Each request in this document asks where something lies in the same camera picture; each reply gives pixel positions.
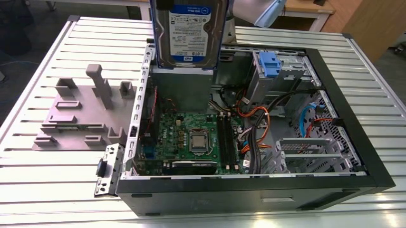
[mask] aluminum table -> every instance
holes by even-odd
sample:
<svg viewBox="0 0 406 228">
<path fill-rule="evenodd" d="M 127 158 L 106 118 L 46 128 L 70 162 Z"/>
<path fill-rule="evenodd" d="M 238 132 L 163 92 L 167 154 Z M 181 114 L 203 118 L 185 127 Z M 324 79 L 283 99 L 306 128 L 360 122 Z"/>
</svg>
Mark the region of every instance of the aluminum table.
<svg viewBox="0 0 406 228">
<path fill-rule="evenodd" d="M 92 85 L 102 64 L 111 85 L 138 86 L 149 21 L 68 21 L 0 128 L 0 224 L 60 227 L 401 227 L 406 224 L 406 109 L 358 45 L 342 34 L 237 28 L 238 42 L 317 48 L 337 79 L 397 187 L 324 211 L 142 217 L 119 198 L 94 198 L 103 151 L 32 151 L 60 77 Z"/>
</svg>

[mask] metal bracket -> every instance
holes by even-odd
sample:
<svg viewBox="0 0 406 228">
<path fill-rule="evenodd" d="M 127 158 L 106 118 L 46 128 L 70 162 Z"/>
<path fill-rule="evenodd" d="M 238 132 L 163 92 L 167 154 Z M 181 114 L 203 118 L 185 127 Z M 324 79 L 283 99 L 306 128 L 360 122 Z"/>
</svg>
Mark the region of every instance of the metal bracket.
<svg viewBox="0 0 406 228">
<path fill-rule="evenodd" d="M 95 197 L 118 197 L 115 193 L 119 181 L 125 147 L 117 143 L 106 147 L 105 156 L 99 161 L 96 175 L 99 177 Z"/>
</svg>

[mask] wire bundle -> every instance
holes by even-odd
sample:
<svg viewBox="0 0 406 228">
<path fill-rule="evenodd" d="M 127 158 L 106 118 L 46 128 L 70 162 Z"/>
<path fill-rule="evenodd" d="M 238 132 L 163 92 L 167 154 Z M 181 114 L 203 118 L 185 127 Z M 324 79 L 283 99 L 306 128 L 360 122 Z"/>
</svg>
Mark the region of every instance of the wire bundle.
<svg viewBox="0 0 406 228">
<path fill-rule="evenodd" d="M 332 118 L 318 118 L 318 119 L 314 120 L 314 122 L 324 121 L 324 120 L 325 121 L 333 121 Z M 313 128 L 313 123 L 310 123 L 310 126 L 308 127 L 305 138 L 310 137 L 312 128 Z"/>
</svg>

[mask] hard drive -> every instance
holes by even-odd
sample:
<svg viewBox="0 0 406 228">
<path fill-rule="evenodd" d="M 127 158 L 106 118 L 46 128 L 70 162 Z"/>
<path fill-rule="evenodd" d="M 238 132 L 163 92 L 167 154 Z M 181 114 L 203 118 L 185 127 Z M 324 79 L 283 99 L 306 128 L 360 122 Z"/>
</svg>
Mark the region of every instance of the hard drive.
<svg viewBox="0 0 406 228">
<path fill-rule="evenodd" d="M 229 0 L 151 0 L 158 65 L 214 69 Z"/>
</svg>

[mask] white sticker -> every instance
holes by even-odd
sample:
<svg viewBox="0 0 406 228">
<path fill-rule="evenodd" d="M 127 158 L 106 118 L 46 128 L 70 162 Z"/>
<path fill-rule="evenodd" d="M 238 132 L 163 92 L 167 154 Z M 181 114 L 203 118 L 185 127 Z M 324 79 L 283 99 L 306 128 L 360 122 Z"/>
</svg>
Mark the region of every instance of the white sticker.
<svg viewBox="0 0 406 228">
<path fill-rule="evenodd" d="M 178 61 L 203 60 L 209 42 L 205 24 L 210 21 L 210 8 L 175 5 L 169 17 L 171 56 Z"/>
<path fill-rule="evenodd" d="M 249 168 L 250 167 L 250 163 L 251 162 L 249 160 L 243 160 L 243 162 L 242 162 L 243 167 Z"/>
<path fill-rule="evenodd" d="M 241 99 L 246 104 L 249 104 L 250 100 L 243 96 Z"/>
</svg>

